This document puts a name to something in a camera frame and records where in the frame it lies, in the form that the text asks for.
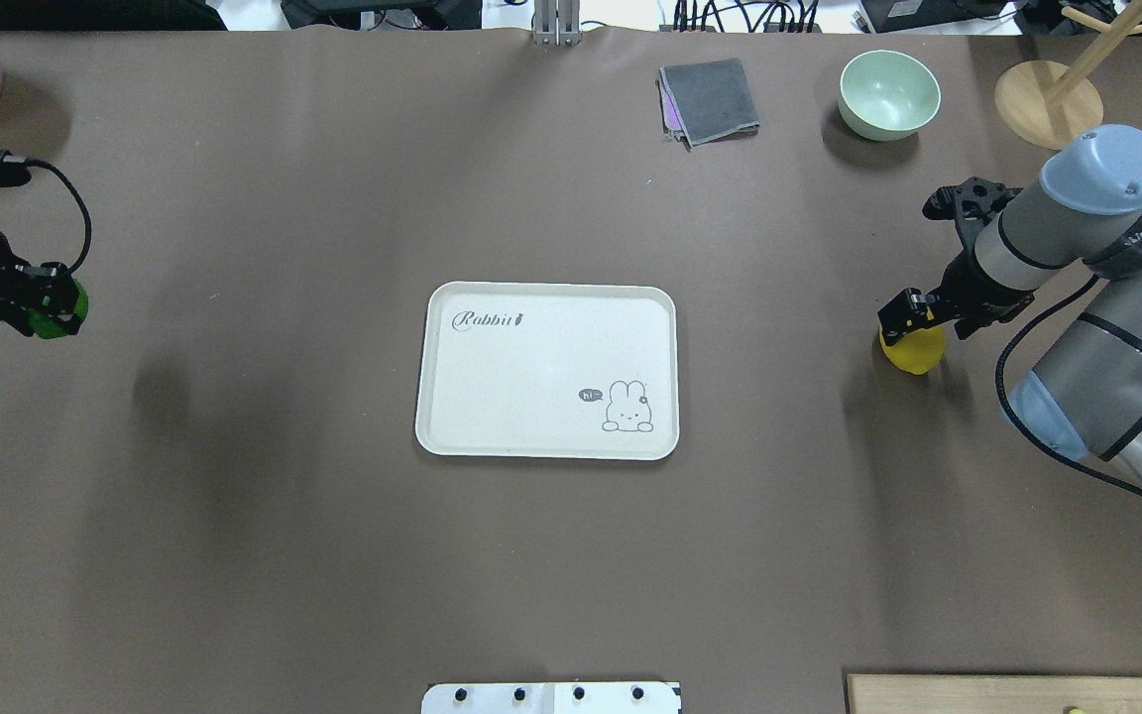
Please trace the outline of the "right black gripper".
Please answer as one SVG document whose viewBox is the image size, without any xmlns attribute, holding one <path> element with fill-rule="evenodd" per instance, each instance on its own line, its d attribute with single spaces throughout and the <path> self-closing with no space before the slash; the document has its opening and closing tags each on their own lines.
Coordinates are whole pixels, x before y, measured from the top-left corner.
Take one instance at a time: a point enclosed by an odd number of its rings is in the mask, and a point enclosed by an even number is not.
<svg viewBox="0 0 1142 714">
<path fill-rule="evenodd" d="M 1034 291 L 999 284 L 966 250 L 949 262 L 932 294 L 904 289 L 876 312 L 879 338 L 896 345 L 908 334 L 954 322 L 960 340 L 995 322 L 1010 322 L 1034 300 Z"/>
</svg>

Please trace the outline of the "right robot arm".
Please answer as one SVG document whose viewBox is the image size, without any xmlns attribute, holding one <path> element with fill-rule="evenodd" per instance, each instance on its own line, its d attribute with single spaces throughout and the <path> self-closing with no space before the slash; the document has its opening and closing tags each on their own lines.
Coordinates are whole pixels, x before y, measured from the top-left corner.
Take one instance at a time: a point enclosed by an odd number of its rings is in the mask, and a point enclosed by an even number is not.
<svg viewBox="0 0 1142 714">
<path fill-rule="evenodd" d="M 1034 324 L 1089 297 L 1023 379 L 1005 379 L 1010 339 L 995 366 L 1003 415 L 1065 466 L 1142 498 L 1142 130 L 1087 128 L 1024 188 L 971 177 L 935 188 L 928 220 L 954 223 L 962 252 L 936 288 L 907 288 L 879 308 L 888 361 L 924 375 L 939 366 L 946 334 L 958 339 L 1015 320 L 1044 284 L 1081 264 L 1081 288 Z"/>
</svg>

